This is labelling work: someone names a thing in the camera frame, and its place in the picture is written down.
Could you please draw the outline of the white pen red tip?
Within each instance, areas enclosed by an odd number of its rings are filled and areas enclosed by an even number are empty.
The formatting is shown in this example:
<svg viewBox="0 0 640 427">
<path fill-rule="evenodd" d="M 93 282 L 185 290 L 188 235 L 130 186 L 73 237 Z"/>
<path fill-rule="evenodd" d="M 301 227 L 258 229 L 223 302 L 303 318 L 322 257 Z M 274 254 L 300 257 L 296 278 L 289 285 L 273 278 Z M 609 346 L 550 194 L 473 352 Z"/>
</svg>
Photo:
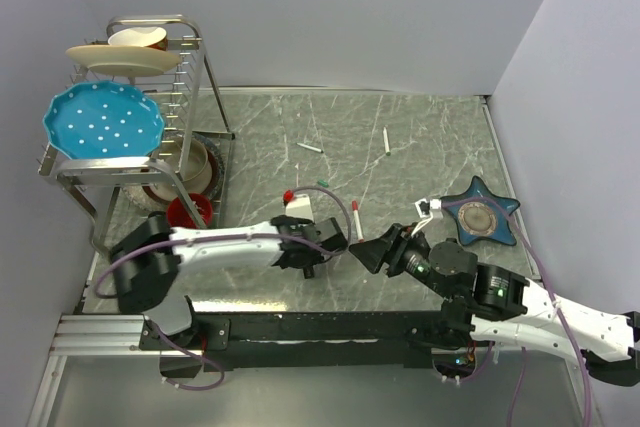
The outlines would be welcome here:
<svg viewBox="0 0 640 427">
<path fill-rule="evenodd" d="M 353 210 L 353 219 L 354 219 L 354 225 L 355 225 L 355 229 L 356 229 L 356 236 L 357 236 L 357 241 L 359 243 L 364 242 L 364 232 L 363 232 L 363 228 L 362 228 L 362 223 L 361 223 L 361 217 L 360 217 L 360 213 L 359 213 L 359 208 L 358 210 Z"/>
</svg>

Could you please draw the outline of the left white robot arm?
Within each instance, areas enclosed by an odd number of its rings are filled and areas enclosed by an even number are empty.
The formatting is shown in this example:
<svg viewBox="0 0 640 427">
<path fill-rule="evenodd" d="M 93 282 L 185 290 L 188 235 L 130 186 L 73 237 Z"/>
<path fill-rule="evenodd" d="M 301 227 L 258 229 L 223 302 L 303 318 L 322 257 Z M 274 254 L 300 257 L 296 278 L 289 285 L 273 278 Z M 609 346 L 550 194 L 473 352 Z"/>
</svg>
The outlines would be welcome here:
<svg viewBox="0 0 640 427">
<path fill-rule="evenodd" d="M 199 334 L 192 301 L 173 292 L 183 273 L 232 267 L 314 268 L 344 253 L 351 233 L 330 217 L 279 215 L 253 225 L 200 230 L 172 227 L 154 216 L 116 244 L 110 252 L 118 310 L 142 315 L 172 346 L 191 346 Z"/>
</svg>

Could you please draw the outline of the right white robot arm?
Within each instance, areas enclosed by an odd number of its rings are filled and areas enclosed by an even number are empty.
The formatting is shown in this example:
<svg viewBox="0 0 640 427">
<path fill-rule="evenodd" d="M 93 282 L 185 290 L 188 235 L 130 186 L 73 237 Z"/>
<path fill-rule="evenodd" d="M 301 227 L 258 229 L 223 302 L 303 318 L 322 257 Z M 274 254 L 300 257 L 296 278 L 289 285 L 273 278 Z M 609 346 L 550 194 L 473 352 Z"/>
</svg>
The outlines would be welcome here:
<svg viewBox="0 0 640 427">
<path fill-rule="evenodd" d="M 639 382 L 639 315 L 609 314 L 551 295 L 538 283 L 447 239 L 429 245 L 422 233 L 392 225 L 350 246 L 372 274 L 407 274 L 442 299 L 439 312 L 413 335 L 429 346 L 457 349 L 492 342 L 545 352 L 611 385 Z"/>
</svg>

